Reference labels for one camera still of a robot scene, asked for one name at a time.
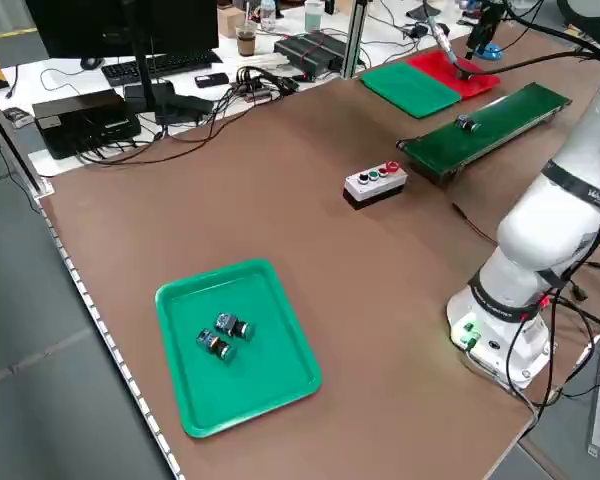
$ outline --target green mat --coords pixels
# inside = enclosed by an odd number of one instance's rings
[[[462,100],[458,92],[405,63],[364,73],[360,80],[415,118],[426,117]]]
[[[206,437],[314,393],[320,367],[273,267],[251,260],[164,285],[156,293],[180,418]],[[254,327],[250,340],[214,329],[219,313]],[[225,363],[196,343],[209,329],[235,348]]]
[[[471,113],[471,120],[480,124],[474,132],[451,122],[423,137],[399,142],[398,148],[411,158],[413,170],[442,185],[474,160],[553,118],[570,103],[570,99],[530,83]]]

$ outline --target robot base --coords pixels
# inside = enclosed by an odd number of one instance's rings
[[[469,339],[477,338],[471,356],[508,385],[507,353],[520,324],[504,322],[488,314],[475,301],[469,287],[449,300],[447,319],[451,341],[465,350]],[[526,388],[548,361],[549,331],[537,315],[527,321],[516,340],[509,362],[511,381],[519,389]]]

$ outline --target mouse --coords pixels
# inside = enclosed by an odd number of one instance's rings
[[[83,70],[95,70],[104,63],[104,58],[83,58],[80,60],[80,67]]]

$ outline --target gray floor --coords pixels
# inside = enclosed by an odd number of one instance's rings
[[[540,18],[559,24],[555,0]],[[0,40],[2,66],[42,58],[37,35]],[[18,136],[29,151],[42,147],[34,127]],[[594,370],[570,391],[591,385]],[[561,400],[530,435],[574,480],[600,479],[600,458],[586,454],[591,398]],[[145,428],[44,223],[15,185],[0,181],[0,480],[170,478]],[[492,478],[549,477],[516,446]]]

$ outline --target keyboard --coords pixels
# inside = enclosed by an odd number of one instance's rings
[[[162,78],[176,73],[203,70],[211,67],[212,63],[222,63],[222,60],[220,60],[220,57],[211,50],[203,52],[167,53],[166,55],[155,57],[155,59],[147,57],[149,76],[152,79]],[[138,64],[135,61],[118,63],[115,65],[105,65],[102,67],[102,73],[104,73],[109,85],[112,87],[140,82]]]

